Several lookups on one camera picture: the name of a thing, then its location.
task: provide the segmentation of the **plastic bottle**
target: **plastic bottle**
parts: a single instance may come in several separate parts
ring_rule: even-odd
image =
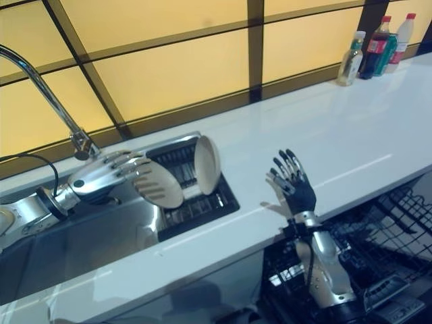
[[[362,79],[372,78],[375,67],[384,52],[389,38],[389,22],[391,18],[391,16],[384,16],[381,20],[381,25],[379,25],[372,35],[358,75]]]
[[[410,41],[412,31],[414,30],[415,17],[415,13],[409,13],[406,15],[406,20],[402,22],[402,25],[400,25],[398,29],[398,47],[390,57],[385,73],[392,73],[398,68],[399,62],[405,53],[408,42]]]
[[[383,55],[379,59],[377,66],[375,66],[373,76],[382,76],[384,74],[384,71],[389,63],[390,58],[396,50],[396,47],[398,47],[398,34],[390,34],[389,39],[387,40],[387,45],[384,48]]]
[[[350,86],[357,75],[358,68],[362,62],[362,45],[366,32],[357,31],[354,34],[350,49],[345,53],[337,74],[336,82],[341,86]]]

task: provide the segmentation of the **kitchen counter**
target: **kitchen counter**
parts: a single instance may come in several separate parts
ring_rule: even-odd
[[[240,210],[55,287],[0,306],[0,323],[81,322],[152,300],[272,243],[286,216],[265,174],[296,153],[329,218],[432,169],[432,53],[392,75],[324,82],[104,148],[140,149],[199,131],[211,137]],[[56,163],[68,174],[81,162]],[[52,177],[42,167],[2,180],[2,194]]]

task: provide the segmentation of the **sink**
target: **sink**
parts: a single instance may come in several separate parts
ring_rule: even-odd
[[[180,172],[193,167],[192,133],[142,149],[166,167],[185,188],[196,183]],[[8,197],[17,199],[26,189]],[[126,182],[114,188],[112,205],[81,202],[67,221],[24,238],[0,254],[0,304],[5,304],[82,275],[239,209],[224,176],[209,196],[201,195],[177,209],[160,209]]]

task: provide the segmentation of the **robotic arm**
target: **robotic arm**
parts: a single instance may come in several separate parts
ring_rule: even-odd
[[[335,242],[315,215],[317,198],[301,163],[290,150],[279,151],[279,156],[283,162],[273,159],[279,171],[272,168],[270,172],[294,216],[285,233],[296,238],[309,293],[332,323],[363,323],[363,309],[339,262]]]
[[[81,201],[92,205],[109,202],[107,195],[115,186],[150,172],[150,161],[131,151],[103,155],[73,173],[59,186],[56,196],[53,190],[40,187],[26,198],[0,205],[0,253],[18,240],[63,221]]]

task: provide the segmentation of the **faucet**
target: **faucet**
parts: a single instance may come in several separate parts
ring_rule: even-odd
[[[49,102],[61,120],[70,129],[70,139],[76,149],[74,153],[75,158],[84,161],[89,157],[96,157],[101,152],[99,147],[91,140],[90,136],[72,119],[71,115],[60,103],[53,91],[51,91],[47,83],[41,78],[39,73],[30,63],[28,63],[21,55],[1,44],[0,57],[4,57],[16,64],[29,77],[29,79],[32,80],[33,84],[38,88],[40,93]]]

